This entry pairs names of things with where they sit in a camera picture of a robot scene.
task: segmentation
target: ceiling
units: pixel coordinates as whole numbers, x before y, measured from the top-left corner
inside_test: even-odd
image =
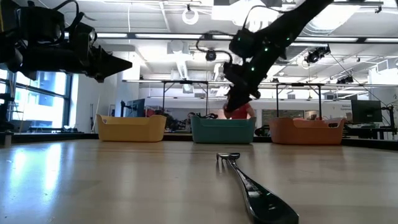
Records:
[[[53,8],[63,0],[33,0],[36,6]],[[25,1],[15,0],[20,5],[26,5]],[[384,1],[391,6],[391,0]],[[240,26],[234,25],[232,21],[218,21],[211,19],[213,1],[202,1],[201,6],[193,4],[192,8],[199,10],[199,20],[194,25],[188,25],[182,20],[182,12],[186,8],[184,4],[171,6],[151,1],[151,4],[116,4],[103,3],[100,1],[81,0],[78,1],[80,11],[96,21],[83,19],[83,22],[93,26],[97,32],[173,32],[173,33],[202,33],[208,30],[222,30],[230,34],[235,33]],[[330,35],[347,36],[388,36],[398,37],[398,11],[393,7],[383,6],[383,10],[376,14],[377,7],[362,7],[353,14],[343,25],[333,30]],[[68,4],[61,9],[65,14],[66,21],[70,24],[75,16],[75,5]],[[176,70],[174,61],[168,60],[167,40],[100,40],[102,44],[131,44],[135,45],[143,56],[145,66],[141,67],[141,73],[151,78],[164,77]],[[187,41],[189,46],[195,42]],[[228,42],[208,41],[202,42],[202,46],[217,49],[228,49]],[[336,59],[329,56],[317,64],[305,69],[301,66],[302,57],[292,61],[292,66],[285,67],[281,77],[287,82],[302,82],[308,80],[313,82],[324,82],[332,75],[343,73],[345,69],[354,68],[354,76],[359,82],[366,82],[367,68],[383,61],[384,57],[398,57],[398,45],[366,45],[366,44],[331,44],[331,53]],[[186,62],[189,70],[213,71],[216,63],[206,62],[204,56],[194,57],[194,61]]]

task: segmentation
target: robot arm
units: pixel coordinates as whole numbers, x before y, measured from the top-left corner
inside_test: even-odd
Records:
[[[333,0],[306,0],[297,8],[284,12],[271,25],[257,32],[242,28],[229,44],[232,53],[243,58],[242,65],[224,64],[225,77],[233,83],[226,111],[234,111],[251,101],[249,95],[260,98],[258,86],[286,48],[303,28]]]
[[[1,27],[3,21],[12,21],[9,24],[13,25],[0,32],[0,68],[21,72],[33,80],[36,71],[59,71],[82,73],[104,82],[106,77],[132,67],[131,62],[95,46],[96,32],[80,22],[86,16],[79,12],[76,0],[66,0],[53,9],[34,6],[32,1],[27,7],[19,7],[11,0],[0,4],[6,1],[9,4],[4,4],[7,8],[2,11],[8,12],[7,19],[3,18]],[[76,4],[76,18],[65,27],[64,15],[58,10],[71,2]]]

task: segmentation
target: person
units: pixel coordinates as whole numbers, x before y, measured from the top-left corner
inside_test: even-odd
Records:
[[[229,95],[230,95],[230,91],[226,94],[227,96],[227,100],[229,100]],[[226,119],[247,119],[248,115],[251,118],[256,117],[256,114],[253,110],[253,108],[250,106],[250,103],[246,103],[245,105],[242,105],[240,108],[234,110],[233,112],[227,112],[225,111],[226,109],[226,103],[224,104],[224,115],[226,117]]]
[[[194,112],[189,112],[188,118],[185,120],[185,130],[189,131],[192,133],[192,127],[191,127],[191,117],[195,116],[196,114]]]

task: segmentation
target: window frame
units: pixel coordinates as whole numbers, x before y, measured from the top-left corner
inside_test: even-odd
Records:
[[[45,94],[45,95],[49,95],[49,96],[63,98],[62,127],[69,125],[69,122],[70,122],[69,121],[70,97],[71,97],[70,95],[72,92],[72,75],[71,74],[66,73],[65,94],[64,95],[53,92],[53,91],[37,88],[34,86],[29,86],[29,85],[18,83],[17,82],[17,73],[13,73],[10,71],[8,71],[7,80],[3,80],[2,78],[0,78],[0,83],[6,84],[6,93],[12,93],[12,92],[16,93],[17,88],[23,88],[23,89],[29,90],[33,93],[41,93],[41,94]],[[8,120],[10,120],[12,118],[12,112],[8,113],[7,115],[8,115],[8,117],[7,117]],[[39,129],[43,130],[43,131],[61,131],[62,127],[61,128],[39,128]]]

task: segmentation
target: table surface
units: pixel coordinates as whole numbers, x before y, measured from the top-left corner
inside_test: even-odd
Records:
[[[216,152],[240,152],[240,168],[300,223],[396,222],[396,152],[79,140],[0,149],[0,223],[250,223]]]

